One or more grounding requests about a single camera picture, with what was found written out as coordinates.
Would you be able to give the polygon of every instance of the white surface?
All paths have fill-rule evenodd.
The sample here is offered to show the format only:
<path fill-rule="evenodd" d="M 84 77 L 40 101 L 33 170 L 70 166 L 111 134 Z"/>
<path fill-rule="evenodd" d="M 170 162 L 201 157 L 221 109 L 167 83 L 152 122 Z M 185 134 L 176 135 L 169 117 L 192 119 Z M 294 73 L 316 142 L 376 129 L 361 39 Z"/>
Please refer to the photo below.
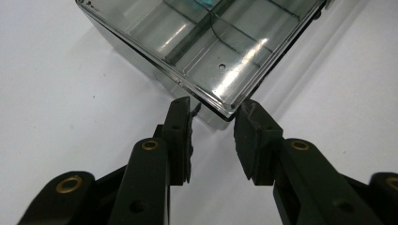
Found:
<path fill-rule="evenodd" d="M 339 172 L 365 183 L 375 172 L 398 173 L 397 11 L 397 1 L 358 1 L 314 63 L 298 70 L 288 97 L 275 101 L 279 87 L 267 83 L 292 72 L 281 65 L 305 57 L 299 47 L 253 96 L 275 109 L 284 137 L 316 144 Z M 320 23 L 339 20 L 328 13 Z M 0 43 L 0 224 L 15 224 L 57 175 L 100 178 L 126 164 L 172 99 L 71 0 L 1 1 Z M 246 180 L 232 128 L 194 120 L 191 183 L 172 188 L 172 224 L 281 223 L 272 188 Z"/>

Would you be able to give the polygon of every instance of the clear plastic container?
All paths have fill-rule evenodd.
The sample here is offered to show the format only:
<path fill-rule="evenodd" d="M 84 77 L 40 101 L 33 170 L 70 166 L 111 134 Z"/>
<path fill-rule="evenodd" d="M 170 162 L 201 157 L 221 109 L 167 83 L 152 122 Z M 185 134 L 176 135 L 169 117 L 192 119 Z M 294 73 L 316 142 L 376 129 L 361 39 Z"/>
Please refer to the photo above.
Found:
<path fill-rule="evenodd" d="M 173 84 L 178 86 L 228 122 L 326 0 L 77 3 L 97 28 L 103 26 L 103 35 L 108 31 L 125 50 L 139 53 L 161 71 L 158 77 L 167 78 L 162 83 L 171 92 Z"/>

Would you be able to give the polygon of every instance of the brass screw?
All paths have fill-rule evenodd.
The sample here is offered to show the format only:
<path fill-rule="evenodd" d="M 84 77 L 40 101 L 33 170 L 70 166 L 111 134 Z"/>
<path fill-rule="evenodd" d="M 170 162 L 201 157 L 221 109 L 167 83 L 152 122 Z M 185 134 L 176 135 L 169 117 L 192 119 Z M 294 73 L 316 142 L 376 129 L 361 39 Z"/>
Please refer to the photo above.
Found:
<path fill-rule="evenodd" d="M 73 182 L 74 184 L 72 186 L 66 186 L 66 183 L 68 182 Z M 56 186 L 55 190 L 58 193 L 61 194 L 66 194 L 70 193 L 76 189 L 78 189 L 81 185 L 83 184 L 83 179 L 82 177 L 78 175 L 70 176 L 63 181 L 59 182 L 58 185 Z"/>
<path fill-rule="evenodd" d="M 157 149 L 159 147 L 159 144 L 155 140 L 149 140 L 147 142 L 143 142 L 141 147 L 143 149 L 145 149 L 146 151 L 150 151 L 150 150 Z"/>
<path fill-rule="evenodd" d="M 398 177 L 390 176 L 386 179 L 386 183 L 390 188 L 398 191 Z"/>
<path fill-rule="evenodd" d="M 306 151 L 310 149 L 310 145 L 308 145 L 306 142 L 302 142 L 302 141 L 292 141 L 290 143 L 290 146 L 292 146 L 293 148 L 300 150 L 300 151 Z"/>

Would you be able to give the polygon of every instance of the transparent plastic box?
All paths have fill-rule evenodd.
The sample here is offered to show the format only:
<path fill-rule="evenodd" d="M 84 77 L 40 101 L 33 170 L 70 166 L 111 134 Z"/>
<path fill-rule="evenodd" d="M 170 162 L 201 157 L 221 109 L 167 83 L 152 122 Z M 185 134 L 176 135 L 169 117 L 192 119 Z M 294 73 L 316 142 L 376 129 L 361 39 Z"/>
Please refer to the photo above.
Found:
<path fill-rule="evenodd" d="M 77 0 L 99 31 L 226 128 L 326 0 Z"/>

